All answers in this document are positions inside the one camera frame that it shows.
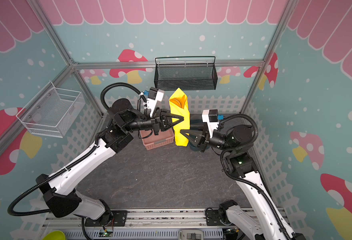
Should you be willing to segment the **orange plastic spoon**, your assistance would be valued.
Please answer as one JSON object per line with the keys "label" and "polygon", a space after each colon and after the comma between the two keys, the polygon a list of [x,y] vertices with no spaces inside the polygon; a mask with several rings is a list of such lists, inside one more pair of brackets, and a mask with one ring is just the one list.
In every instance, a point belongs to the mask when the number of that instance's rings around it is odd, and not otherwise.
{"label": "orange plastic spoon", "polygon": [[184,108],[184,102],[183,102],[183,100],[181,100],[181,99],[174,98],[174,99],[171,99],[171,102],[172,102],[175,106],[177,106],[178,108],[181,108],[181,109]]}

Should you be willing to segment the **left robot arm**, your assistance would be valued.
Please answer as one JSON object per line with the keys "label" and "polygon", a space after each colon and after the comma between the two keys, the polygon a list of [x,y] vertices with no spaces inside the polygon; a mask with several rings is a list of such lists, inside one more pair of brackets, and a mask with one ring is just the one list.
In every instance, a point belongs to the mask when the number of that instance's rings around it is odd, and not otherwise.
{"label": "left robot arm", "polygon": [[[112,106],[108,106],[105,95],[117,87],[133,90],[143,101],[144,108],[150,109],[151,112],[141,112],[140,108],[135,109],[128,99],[118,99]],[[163,92],[156,88],[150,88],[149,92],[145,94],[127,83],[114,83],[105,87],[101,92],[101,102],[111,117],[106,129],[97,133],[94,142],[59,171],[49,176],[40,175],[36,179],[35,186],[23,192],[9,205],[8,214],[24,217],[51,212],[57,218],[73,214],[92,219],[101,226],[110,224],[114,220],[114,214],[107,203],[84,196],[75,188],[104,161],[123,150],[133,140],[132,132],[152,131],[154,135],[158,135],[160,131],[167,131],[183,122],[184,117],[157,107],[157,103],[163,99],[162,95]],[[14,209],[15,206],[35,190],[42,192],[48,208],[17,212]]]}

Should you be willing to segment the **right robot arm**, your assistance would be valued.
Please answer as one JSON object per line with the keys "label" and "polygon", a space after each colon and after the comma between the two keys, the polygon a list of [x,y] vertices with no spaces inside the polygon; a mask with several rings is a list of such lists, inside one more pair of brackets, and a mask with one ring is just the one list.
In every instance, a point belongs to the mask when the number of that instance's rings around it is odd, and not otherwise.
{"label": "right robot arm", "polygon": [[256,215],[250,217],[230,200],[220,204],[218,213],[223,225],[235,225],[250,240],[303,240],[283,218],[265,188],[259,168],[247,153],[259,135],[256,122],[245,114],[220,118],[213,110],[202,115],[203,124],[181,130],[191,144],[205,151],[221,150],[222,171],[241,188]]}

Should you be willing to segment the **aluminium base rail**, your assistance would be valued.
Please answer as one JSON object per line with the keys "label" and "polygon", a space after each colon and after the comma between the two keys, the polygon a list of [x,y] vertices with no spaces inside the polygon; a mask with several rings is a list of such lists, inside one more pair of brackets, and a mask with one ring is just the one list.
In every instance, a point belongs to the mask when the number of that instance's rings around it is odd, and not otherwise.
{"label": "aluminium base rail", "polygon": [[67,240],[283,240],[273,221],[262,222],[251,208],[232,206],[225,213],[216,208],[117,209],[114,221],[102,227],[96,221],[82,221],[69,215],[49,214],[37,239],[59,231]]}

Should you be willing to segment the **dark teal plastic tray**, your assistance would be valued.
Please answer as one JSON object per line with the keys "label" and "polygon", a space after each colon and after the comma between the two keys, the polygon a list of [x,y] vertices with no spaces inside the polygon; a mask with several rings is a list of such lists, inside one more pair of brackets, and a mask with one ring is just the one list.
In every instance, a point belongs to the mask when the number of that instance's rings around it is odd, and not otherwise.
{"label": "dark teal plastic tray", "polygon": [[[206,131],[204,129],[204,122],[202,120],[201,115],[192,115],[191,116],[190,130],[202,132],[203,136],[206,135]],[[200,147],[194,146],[194,144],[191,142],[189,142],[189,147],[192,151],[195,151],[195,152],[201,152],[201,153],[205,152]]]}

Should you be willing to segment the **pink perforated plastic basket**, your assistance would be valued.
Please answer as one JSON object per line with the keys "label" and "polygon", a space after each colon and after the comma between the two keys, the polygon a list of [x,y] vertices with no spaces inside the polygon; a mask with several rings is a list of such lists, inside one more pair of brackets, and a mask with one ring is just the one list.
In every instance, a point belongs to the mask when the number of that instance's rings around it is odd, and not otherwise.
{"label": "pink perforated plastic basket", "polygon": [[143,137],[143,145],[148,151],[174,143],[175,135],[173,129],[169,129],[165,132],[160,131],[158,135],[152,134],[144,139],[144,137],[150,133],[151,131],[140,131],[140,134]]}

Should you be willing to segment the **green round object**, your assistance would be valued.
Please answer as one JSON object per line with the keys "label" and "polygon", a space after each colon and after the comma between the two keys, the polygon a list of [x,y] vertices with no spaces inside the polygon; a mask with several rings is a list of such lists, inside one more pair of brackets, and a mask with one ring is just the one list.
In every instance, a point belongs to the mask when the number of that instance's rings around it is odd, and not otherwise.
{"label": "green round object", "polygon": [[43,237],[42,240],[67,240],[67,238],[62,231],[53,231]]}

